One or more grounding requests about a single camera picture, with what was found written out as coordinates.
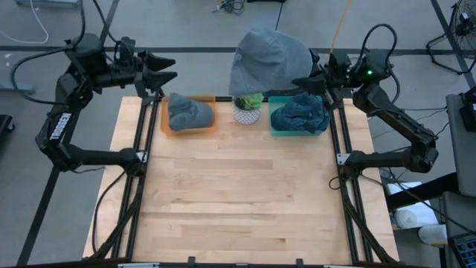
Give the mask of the grey cart base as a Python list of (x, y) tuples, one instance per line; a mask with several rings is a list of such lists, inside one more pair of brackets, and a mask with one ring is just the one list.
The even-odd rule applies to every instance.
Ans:
[(50, 7), (72, 7), (77, 8), (79, 0), (13, 0), (18, 6), (33, 5)]

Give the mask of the white paper towel roll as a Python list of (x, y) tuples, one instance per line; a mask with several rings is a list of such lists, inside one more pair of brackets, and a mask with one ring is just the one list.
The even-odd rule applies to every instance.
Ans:
[(435, 212), (429, 208), (430, 202), (418, 202), (402, 208), (397, 208), (390, 219), (395, 229), (413, 229), (423, 226), (438, 225)]
[(448, 242), (445, 225), (423, 226), (418, 235), (423, 243), (432, 246), (445, 245)]

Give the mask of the black beam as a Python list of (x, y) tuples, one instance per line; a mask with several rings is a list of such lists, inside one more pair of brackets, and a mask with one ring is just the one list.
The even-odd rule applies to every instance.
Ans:
[(388, 211), (413, 205), (417, 202), (441, 197), (445, 192), (459, 193), (457, 173), (449, 173), (416, 187), (403, 189), (386, 197)]

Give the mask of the black equipment piece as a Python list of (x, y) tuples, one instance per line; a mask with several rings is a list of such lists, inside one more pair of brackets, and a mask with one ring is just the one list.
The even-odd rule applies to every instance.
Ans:
[(0, 135), (11, 133), (15, 130), (13, 117), (10, 115), (0, 115)]

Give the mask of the white triangle-pattern plant pot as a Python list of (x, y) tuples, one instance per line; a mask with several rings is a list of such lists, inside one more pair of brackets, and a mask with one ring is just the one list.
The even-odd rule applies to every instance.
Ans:
[(232, 114), (236, 122), (242, 125), (252, 125), (260, 119), (261, 110), (260, 108), (253, 110), (240, 109), (237, 105), (237, 99), (234, 98), (232, 100)]

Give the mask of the white paper stack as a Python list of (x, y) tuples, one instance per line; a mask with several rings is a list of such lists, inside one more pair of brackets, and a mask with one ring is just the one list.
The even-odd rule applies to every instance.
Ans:
[(404, 189), (408, 190), (410, 188), (420, 186), (421, 184), (422, 184), (421, 182), (400, 182), (399, 184), (390, 183), (390, 184), (386, 184), (385, 188), (387, 190), (387, 194), (391, 195), (391, 194), (399, 193), (403, 191)]

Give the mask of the grey floor plate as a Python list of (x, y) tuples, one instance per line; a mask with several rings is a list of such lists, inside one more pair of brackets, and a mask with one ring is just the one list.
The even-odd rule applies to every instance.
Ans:
[(29, 84), (18, 84), (16, 87), (11, 83), (0, 82), (0, 92), (14, 92), (18, 91), (21, 93), (32, 95), (35, 93), (35, 88)]

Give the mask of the black aluminium rig frame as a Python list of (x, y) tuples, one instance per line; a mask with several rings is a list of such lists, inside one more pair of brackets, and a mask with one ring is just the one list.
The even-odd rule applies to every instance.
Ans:
[[(154, 128), (158, 114), (159, 104), (165, 98), (164, 93), (157, 93), (154, 96), (149, 96), (141, 101), (141, 109), (138, 117), (138, 124), (136, 127), (133, 147), (138, 149), (141, 145), (141, 135), (144, 128), (144, 120), (147, 108), (151, 108), (149, 117), (149, 125), (147, 127), (146, 141), (144, 149), (141, 151), (139, 170), (134, 175), (128, 175), (126, 172), (112, 181), (98, 197), (94, 207), (94, 213), (91, 223), (91, 249), (92, 254), (87, 257), (87, 260), (104, 260), (104, 259), (118, 259), (119, 251), (122, 244), (122, 237), (124, 229), (129, 229), (126, 244), (125, 259), (130, 261), (135, 249), (135, 239), (138, 229), (139, 214), (141, 212), (142, 197), (144, 195), (144, 186), (147, 176), (147, 161), (150, 160), (150, 152), (153, 141)], [(118, 214), (118, 221), (107, 239), (97, 246), (97, 229), (98, 229), (98, 214), (100, 204), (104, 200), (108, 191), (112, 189), (122, 178), (125, 178), (125, 186), (123, 189), (122, 200), (120, 203), (120, 211)]]
[(352, 152), (352, 143), (344, 103), (340, 102), (335, 110), (338, 112), (338, 118), (341, 123), (344, 154), (341, 152), (335, 112), (333, 110), (329, 111), (329, 129), (335, 153), (334, 159), (337, 165), (337, 176), (335, 179), (338, 181), (338, 187), (336, 190), (341, 195), (351, 264), (362, 265), (363, 267), (398, 264), (399, 261), (386, 252), (385, 248), (377, 241), (367, 227), (358, 177), (347, 175), (344, 172), (344, 164), (339, 162), (341, 157)]

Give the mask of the green translucent plastic bin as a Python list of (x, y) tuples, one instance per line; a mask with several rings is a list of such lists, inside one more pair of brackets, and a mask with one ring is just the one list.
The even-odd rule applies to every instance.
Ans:
[(268, 99), (268, 113), (269, 113), (269, 125), (271, 134), (274, 137), (291, 137), (291, 136), (316, 136), (323, 132), (317, 132), (313, 134), (307, 130), (307, 124), (303, 125), (303, 131), (276, 131), (271, 126), (271, 114), (278, 108), (284, 106), (286, 103), (291, 102), (294, 96), (276, 96)]

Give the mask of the green artificial succulent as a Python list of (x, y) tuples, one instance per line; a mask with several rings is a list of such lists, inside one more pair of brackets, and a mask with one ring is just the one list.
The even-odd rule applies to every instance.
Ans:
[(245, 110), (255, 110), (261, 107), (263, 95), (261, 93), (240, 96), (245, 101)]

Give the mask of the black floor fan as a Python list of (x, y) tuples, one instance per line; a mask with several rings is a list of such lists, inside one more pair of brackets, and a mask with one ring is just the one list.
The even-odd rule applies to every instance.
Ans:
[[(458, 57), (472, 60), (472, 64), (466, 70), (457, 70), (437, 60), (433, 47), (443, 40), (449, 41), (451, 50)], [(457, 75), (470, 73), (476, 66), (476, 0), (455, 0), (451, 6), (450, 20), (443, 28), (443, 34), (428, 41), (425, 48), (431, 62), (436, 66)]]

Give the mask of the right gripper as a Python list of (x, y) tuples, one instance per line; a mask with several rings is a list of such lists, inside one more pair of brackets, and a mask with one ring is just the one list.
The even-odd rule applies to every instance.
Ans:
[(351, 65), (347, 69), (335, 70), (329, 66), (329, 60), (321, 65), (319, 63), (320, 56), (313, 50), (310, 51), (310, 54), (312, 55), (311, 77), (295, 79), (292, 81), (293, 84), (312, 95), (323, 95), (329, 88), (341, 88), (347, 85), (347, 76)]

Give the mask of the black device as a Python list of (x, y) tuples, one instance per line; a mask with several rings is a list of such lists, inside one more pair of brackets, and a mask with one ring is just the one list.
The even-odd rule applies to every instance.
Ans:
[(460, 115), (463, 124), (468, 132), (476, 133), (476, 86), (461, 94), (461, 100), (463, 106), (460, 108)]

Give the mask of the orange translucent plastic bin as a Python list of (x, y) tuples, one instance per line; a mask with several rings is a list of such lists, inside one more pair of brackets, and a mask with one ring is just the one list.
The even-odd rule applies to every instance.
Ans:
[(161, 131), (169, 136), (180, 136), (180, 135), (195, 135), (195, 134), (202, 134), (202, 133), (211, 133), (216, 129), (216, 101), (214, 95), (182, 95), (186, 98), (206, 103), (208, 104), (213, 110), (213, 123), (210, 127), (207, 128), (198, 128), (198, 129), (188, 129), (182, 131), (174, 131), (169, 126), (169, 112), (168, 112), (168, 103), (170, 95), (166, 96), (162, 100), (161, 105)]

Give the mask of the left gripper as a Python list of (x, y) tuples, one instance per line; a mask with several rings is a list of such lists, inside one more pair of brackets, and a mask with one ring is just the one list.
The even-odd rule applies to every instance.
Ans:
[[(130, 48), (119, 48), (119, 58), (114, 54), (114, 62), (109, 66), (109, 73), (106, 75), (105, 87), (119, 86), (124, 88), (133, 85), (138, 97), (148, 96), (144, 84), (143, 70), (144, 61), (135, 56)], [(147, 54), (147, 68), (158, 71), (147, 75), (147, 88), (159, 90), (161, 87), (178, 76), (173, 71), (161, 71), (176, 64), (174, 59), (159, 57), (152, 53)]]

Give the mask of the grey chair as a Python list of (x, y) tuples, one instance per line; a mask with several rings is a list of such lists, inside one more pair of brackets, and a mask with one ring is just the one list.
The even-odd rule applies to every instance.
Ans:
[(443, 194), (446, 229), (449, 237), (476, 236), (476, 133), (464, 127), (461, 95), (447, 95), (446, 104), (457, 177), (457, 190)]

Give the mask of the keypad with blue keys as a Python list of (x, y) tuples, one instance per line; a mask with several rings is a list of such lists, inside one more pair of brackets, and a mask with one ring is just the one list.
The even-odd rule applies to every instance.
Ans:
[(460, 268), (476, 268), (476, 235), (459, 234), (450, 237), (448, 244)]

